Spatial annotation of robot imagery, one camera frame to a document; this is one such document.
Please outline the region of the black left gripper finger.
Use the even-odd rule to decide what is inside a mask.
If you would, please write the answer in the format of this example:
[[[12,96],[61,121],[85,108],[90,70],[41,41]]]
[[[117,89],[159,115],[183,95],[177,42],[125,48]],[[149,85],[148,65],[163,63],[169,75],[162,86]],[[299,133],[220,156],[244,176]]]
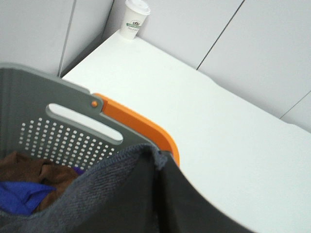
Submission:
[[[159,152],[155,207],[161,233],[248,233],[208,202],[187,180],[171,154]]]

